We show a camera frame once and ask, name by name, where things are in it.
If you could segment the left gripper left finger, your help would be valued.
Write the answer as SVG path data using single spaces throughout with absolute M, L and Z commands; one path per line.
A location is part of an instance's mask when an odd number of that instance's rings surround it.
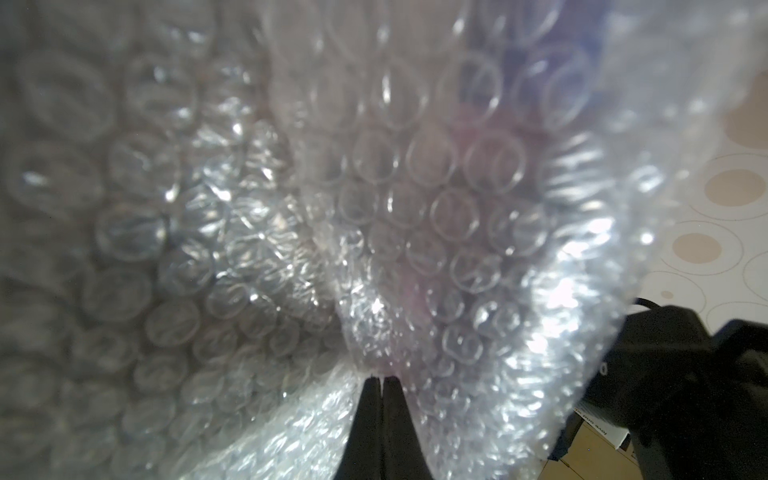
M 380 480 L 382 467 L 383 397 L 381 380 L 363 385 L 347 444 L 334 480 Z

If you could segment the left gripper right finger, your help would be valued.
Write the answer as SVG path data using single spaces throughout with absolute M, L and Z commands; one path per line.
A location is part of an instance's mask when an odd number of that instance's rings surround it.
M 386 377 L 382 395 L 383 478 L 432 480 L 400 380 L 394 376 Z

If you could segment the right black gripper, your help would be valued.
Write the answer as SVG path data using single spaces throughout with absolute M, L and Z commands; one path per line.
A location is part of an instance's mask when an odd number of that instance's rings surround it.
M 626 428 L 646 479 L 767 476 L 767 328 L 638 298 L 583 400 Z

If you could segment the purple bottle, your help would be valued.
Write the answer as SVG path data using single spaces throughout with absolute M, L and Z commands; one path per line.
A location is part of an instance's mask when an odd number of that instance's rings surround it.
M 467 1 L 413 103 L 370 251 L 391 261 L 415 359 L 435 382 L 507 353 L 526 325 L 521 279 L 550 242 L 547 154 L 592 101 L 609 1 Z

